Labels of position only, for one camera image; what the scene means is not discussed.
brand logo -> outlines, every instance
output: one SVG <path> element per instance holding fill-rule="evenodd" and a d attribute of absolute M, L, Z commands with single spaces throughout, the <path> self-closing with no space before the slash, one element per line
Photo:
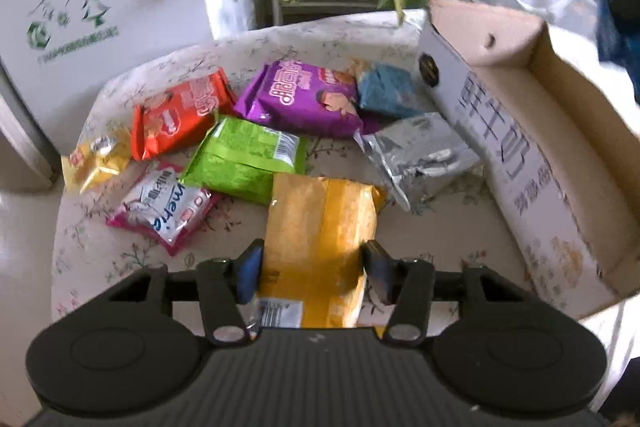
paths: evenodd
<path fill-rule="evenodd" d="M 149 198 L 151 198 L 152 200 L 158 199 L 158 196 L 160 195 L 162 188 L 166 185 L 166 182 L 172 173 L 173 171 L 169 171 L 169 170 L 162 171 L 162 173 L 158 176 L 156 183 L 154 184 L 154 188 L 152 188 L 149 191 L 149 194 L 148 194 Z"/>
<path fill-rule="evenodd" d="M 204 197 L 202 194 L 198 194 L 193 199 L 193 206 L 188 206 L 185 208 L 184 212 L 180 216 L 180 221 L 186 223 L 191 217 L 195 216 L 196 211 L 204 204 Z"/>
<path fill-rule="evenodd" d="M 46 54 L 40 55 L 38 61 L 41 64 L 50 62 L 60 55 L 66 55 L 76 50 L 91 46 L 119 35 L 118 27 L 102 26 L 106 20 L 105 15 L 111 9 L 105 0 L 40 0 L 40 2 L 28 14 L 27 43 L 36 50 L 46 48 L 50 50 L 50 41 L 53 35 L 65 32 L 80 33 L 81 37 L 69 41 Z M 86 25 L 98 31 L 85 34 Z"/>
<path fill-rule="evenodd" d="M 301 76 L 302 63 L 296 60 L 284 60 L 273 77 L 269 95 L 280 99 L 282 105 L 291 105 L 295 100 L 298 79 Z"/>
<path fill-rule="evenodd" d="M 160 115 L 162 127 L 160 131 L 167 136 L 173 136 L 180 129 L 180 116 L 174 108 L 165 109 Z"/>
<path fill-rule="evenodd" d="M 171 190 L 171 194 L 169 195 L 169 200 L 167 204 L 162 209 L 162 213 L 160 217 L 156 217 L 154 220 L 154 230 L 159 232 L 162 228 L 162 225 L 166 225 L 167 221 L 174 217 L 175 209 L 178 208 L 178 202 L 182 199 L 184 195 L 184 185 L 175 184 L 174 188 Z"/>
<path fill-rule="evenodd" d="M 207 116 L 220 107 L 220 100 L 216 96 L 209 77 L 198 78 L 190 82 L 193 105 L 198 116 Z"/>

screw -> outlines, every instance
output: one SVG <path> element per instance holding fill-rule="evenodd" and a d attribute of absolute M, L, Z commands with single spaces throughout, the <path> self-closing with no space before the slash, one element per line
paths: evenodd
<path fill-rule="evenodd" d="M 395 341 L 411 342 L 420 338 L 420 329 L 412 324 L 396 324 L 389 328 L 389 336 Z"/>
<path fill-rule="evenodd" d="M 244 339 L 244 330 L 238 326 L 220 326 L 213 331 L 213 338 L 227 344 Z"/>

orange snack bag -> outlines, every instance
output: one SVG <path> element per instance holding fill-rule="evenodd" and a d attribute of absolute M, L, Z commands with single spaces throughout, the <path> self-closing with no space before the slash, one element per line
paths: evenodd
<path fill-rule="evenodd" d="M 133 110 L 131 155 L 148 160 L 197 145 L 216 123 L 217 111 L 234 114 L 234 103 L 222 68 L 149 97 Z"/>
<path fill-rule="evenodd" d="M 353 328 L 366 283 L 361 245 L 383 196 L 372 185 L 277 172 L 260 276 L 261 325 Z"/>

green logo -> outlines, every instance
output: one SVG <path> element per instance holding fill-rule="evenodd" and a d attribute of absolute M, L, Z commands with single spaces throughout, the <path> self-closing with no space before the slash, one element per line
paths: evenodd
<path fill-rule="evenodd" d="M 29 46 L 34 50 L 45 49 L 51 40 L 51 32 L 56 34 L 64 32 L 73 20 L 91 24 L 94 31 L 106 22 L 105 15 L 110 9 L 105 0 L 40 0 L 38 5 L 28 13 L 31 19 L 27 29 Z M 101 29 L 81 36 L 53 51 L 50 50 L 47 54 L 41 55 L 38 60 L 41 63 L 49 62 L 60 55 L 66 55 L 117 35 L 116 26 L 106 30 Z"/>
<path fill-rule="evenodd" d="M 29 45 L 34 50 L 43 50 L 49 44 L 51 35 L 47 32 L 47 27 L 42 22 L 32 22 L 27 30 Z"/>

purple snack bag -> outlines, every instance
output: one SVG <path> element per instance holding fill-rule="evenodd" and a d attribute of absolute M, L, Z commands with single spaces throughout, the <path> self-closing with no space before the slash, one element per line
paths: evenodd
<path fill-rule="evenodd" d="M 362 130 L 349 73 L 278 60 L 265 64 L 234 106 L 245 120 L 279 131 L 348 138 Z"/>

